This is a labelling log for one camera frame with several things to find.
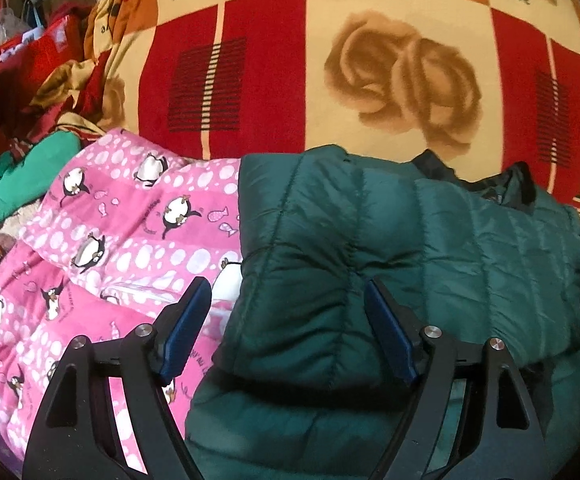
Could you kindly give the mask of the dark green quilted puffer jacket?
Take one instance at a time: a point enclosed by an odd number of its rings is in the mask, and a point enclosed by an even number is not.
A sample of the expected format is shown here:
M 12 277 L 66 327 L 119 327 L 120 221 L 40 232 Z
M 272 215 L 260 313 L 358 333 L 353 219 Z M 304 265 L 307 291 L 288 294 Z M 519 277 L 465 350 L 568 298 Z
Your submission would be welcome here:
M 242 284 L 185 439 L 208 479 L 365 479 L 408 401 L 364 311 L 506 342 L 556 474 L 580 445 L 580 216 L 523 164 L 476 182 L 325 146 L 244 156 Z

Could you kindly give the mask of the pink penguin print quilt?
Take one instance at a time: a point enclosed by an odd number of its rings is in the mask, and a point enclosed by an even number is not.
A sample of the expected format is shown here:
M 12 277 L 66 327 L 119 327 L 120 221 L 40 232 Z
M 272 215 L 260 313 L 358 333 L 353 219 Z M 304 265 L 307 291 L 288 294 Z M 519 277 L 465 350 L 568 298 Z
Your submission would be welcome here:
M 163 390 L 182 424 L 241 284 L 235 158 L 193 160 L 123 129 L 61 169 L 0 255 L 0 459 L 20 471 L 68 343 L 119 339 L 197 276 L 212 306 L 183 374 Z

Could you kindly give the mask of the bright green cloth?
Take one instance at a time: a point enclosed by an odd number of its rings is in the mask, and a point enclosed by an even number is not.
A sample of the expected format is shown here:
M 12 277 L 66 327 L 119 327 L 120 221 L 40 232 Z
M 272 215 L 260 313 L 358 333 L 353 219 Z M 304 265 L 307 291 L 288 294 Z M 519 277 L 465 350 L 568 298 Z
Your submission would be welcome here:
M 0 224 L 20 207 L 42 197 L 63 167 L 81 151 L 81 140 L 56 131 L 34 145 L 16 162 L 10 152 L 0 156 Z

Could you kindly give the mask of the red cream rose blanket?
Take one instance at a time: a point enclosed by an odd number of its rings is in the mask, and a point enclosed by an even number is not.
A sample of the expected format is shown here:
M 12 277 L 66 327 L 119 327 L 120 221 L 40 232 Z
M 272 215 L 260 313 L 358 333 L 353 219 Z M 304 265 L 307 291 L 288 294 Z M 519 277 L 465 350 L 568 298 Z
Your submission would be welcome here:
M 199 158 L 526 162 L 580 210 L 580 0 L 98 0 L 101 125 Z

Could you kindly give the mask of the red crumpled fabric pile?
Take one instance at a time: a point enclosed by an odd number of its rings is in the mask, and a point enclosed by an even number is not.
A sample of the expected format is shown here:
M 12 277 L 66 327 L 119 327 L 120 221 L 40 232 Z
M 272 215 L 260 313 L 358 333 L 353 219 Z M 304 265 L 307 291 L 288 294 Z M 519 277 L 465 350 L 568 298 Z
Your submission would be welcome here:
M 18 162 L 61 125 L 83 144 L 102 136 L 104 62 L 85 55 L 88 11 L 66 4 L 0 46 L 0 157 Z

